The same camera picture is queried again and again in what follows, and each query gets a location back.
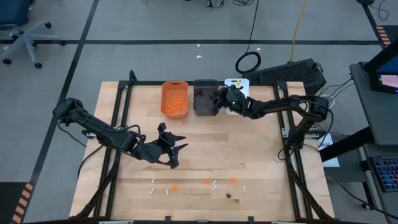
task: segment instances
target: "black floor line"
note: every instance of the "black floor line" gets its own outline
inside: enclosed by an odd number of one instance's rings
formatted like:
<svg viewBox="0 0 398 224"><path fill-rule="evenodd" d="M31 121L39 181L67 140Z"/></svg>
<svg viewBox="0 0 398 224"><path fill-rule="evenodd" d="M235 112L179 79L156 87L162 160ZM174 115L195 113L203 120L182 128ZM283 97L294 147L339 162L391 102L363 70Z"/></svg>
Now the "black floor line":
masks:
<svg viewBox="0 0 398 224"><path fill-rule="evenodd" d="M73 56L72 63L70 65L68 75L65 79L65 83L63 84L62 91L61 91L60 97L58 99L58 102L62 101L67 96L69 86L72 82L73 74L75 73L76 66L77 66L77 63L80 58L81 51L83 50L84 40L87 38L88 30L90 29L91 22L93 21L93 17L94 17L94 14L95 14L95 11L96 11L96 8L98 5L98 1L99 0L94 0L93 5L91 6L91 10L90 10L90 13L88 14L85 28L83 29L83 33L81 34L80 41L78 43L78 47L76 49L75 55ZM33 169L32 176L30 177L30 182L33 183L33 185L36 185L36 183L39 179L40 173L43 168L44 160L47 157L47 153L49 151L51 140L52 140L54 132L55 132L55 127L57 126L57 121L58 121L57 118L55 118L55 117L52 118L49 129L47 130L47 134L45 135L42 148L40 150L39 156L36 161L36 165Z"/></svg>
<svg viewBox="0 0 398 224"><path fill-rule="evenodd" d="M13 40L0 40L12 44ZM35 40L37 44L59 44L57 40ZM65 40L66 44L79 44L80 40ZM249 40L83 40L83 44L104 45L164 45L164 44L248 44ZM252 40L252 44L291 45L291 40ZM377 40L296 40L296 45L379 45Z"/></svg>
<svg viewBox="0 0 398 224"><path fill-rule="evenodd" d="M379 45L384 49L386 46L384 45L379 32L377 31L377 24L374 20L371 11L369 10L369 6L362 4L363 10L365 11L366 17L368 17L369 22L371 23L371 27L373 29L374 35L376 35L377 40L379 41Z"/></svg>

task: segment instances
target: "wooden tabletop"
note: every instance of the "wooden tabletop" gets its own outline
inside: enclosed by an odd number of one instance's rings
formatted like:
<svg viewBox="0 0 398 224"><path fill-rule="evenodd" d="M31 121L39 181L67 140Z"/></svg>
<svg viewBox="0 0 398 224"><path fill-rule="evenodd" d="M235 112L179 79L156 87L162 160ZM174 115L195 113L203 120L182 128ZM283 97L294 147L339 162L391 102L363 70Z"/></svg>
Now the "wooden tabletop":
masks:
<svg viewBox="0 0 398 224"><path fill-rule="evenodd" d="M117 82L104 82L96 106L95 116L109 124L117 86ZM302 83L288 83L288 87L290 94L305 94ZM173 170L122 154L111 218L164 220L170 215L172 220L246 221L248 216L256 221L294 220L285 162L277 158L282 149L277 114L257 120L230 116L225 111L217 116L195 116L192 93L190 86L187 117L167 119L160 112L161 86L133 86L127 125L138 124L147 141L152 141L158 137L158 125L165 122L168 131L187 137L177 145L189 145L180 151L180 165ZM271 86L250 86L250 96L262 101L274 100L274 91ZM297 113L294 118L296 123L301 120ZM315 140L305 143L317 146ZM97 140L88 140L85 156L98 146ZM98 188L104 152L96 153L83 166L71 215L80 212ZM306 146L301 153L309 191L323 209L334 216L319 153ZM162 160L167 161L168 157L164 155ZM205 184L205 179L211 180L211 184ZM213 180L218 186L215 190ZM172 185L178 190L171 191ZM304 217L298 188L297 192Z"/></svg>

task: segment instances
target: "black keyboard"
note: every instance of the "black keyboard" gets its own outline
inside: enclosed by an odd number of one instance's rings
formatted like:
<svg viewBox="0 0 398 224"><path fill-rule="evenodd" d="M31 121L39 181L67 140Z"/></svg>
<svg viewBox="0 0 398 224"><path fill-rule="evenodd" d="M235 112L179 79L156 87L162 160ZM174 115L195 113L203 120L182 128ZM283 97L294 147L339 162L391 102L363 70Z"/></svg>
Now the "black keyboard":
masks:
<svg viewBox="0 0 398 224"><path fill-rule="evenodd" d="M370 157L383 192L398 191L398 156Z"/></svg>

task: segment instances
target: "gray floor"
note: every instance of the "gray floor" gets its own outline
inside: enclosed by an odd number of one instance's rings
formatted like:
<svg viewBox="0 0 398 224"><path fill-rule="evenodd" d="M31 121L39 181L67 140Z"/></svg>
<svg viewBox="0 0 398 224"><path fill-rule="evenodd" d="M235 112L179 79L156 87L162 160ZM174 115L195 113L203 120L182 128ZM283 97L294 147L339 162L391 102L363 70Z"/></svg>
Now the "gray floor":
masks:
<svg viewBox="0 0 398 224"><path fill-rule="evenodd" d="M78 40L93 0L36 0L30 12L32 26L50 21L46 34ZM162 40L162 39L247 39L250 35L255 4L238 7L226 1L224 8L206 12L204 0L163 1L99 0L87 39L90 40ZM253 39L291 40L303 0L262 0L259 4ZM397 1L384 7L398 9ZM397 23L396 12L388 21ZM361 5L351 0L309 0L297 34L298 40L376 40ZM0 52L5 45L0 45ZM234 63L247 45L85 45L68 96L79 98L89 112L94 112L101 82L125 80L133 69L140 80L194 80L196 78L239 77ZM261 68L286 63L290 45L252 45L260 49ZM11 59L0 63L0 181L28 181L51 120L51 111L61 92L76 45L39 45L38 60L43 68L33 67L21 49ZM369 60L381 50L376 45L298 45L294 60L313 58L324 69L327 85L345 82L348 66ZM243 62L249 68L251 59ZM347 88L333 106L332 131L351 134L367 126L355 87ZM80 128L71 132L84 141ZM76 186L76 172L84 149L56 130L31 201L26 222L66 218ZM353 193L364 198L361 184L345 183ZM359 203L334 184L329 184L335 214L346 221L383 223L382 215L363 210Z"/></svg>

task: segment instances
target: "orange bin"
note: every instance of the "orange bin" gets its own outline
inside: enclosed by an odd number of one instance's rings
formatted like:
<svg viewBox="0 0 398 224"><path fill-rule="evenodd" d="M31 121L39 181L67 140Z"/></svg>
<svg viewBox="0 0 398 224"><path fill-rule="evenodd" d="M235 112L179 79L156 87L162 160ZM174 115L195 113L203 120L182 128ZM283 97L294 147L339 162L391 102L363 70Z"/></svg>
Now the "orange bin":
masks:
<svg viewBox="0 0 398 224"><path fill-rule="evenodd" d="M188 114L188 83L163 83L160 110L168 118L184 118Z"/></svg>

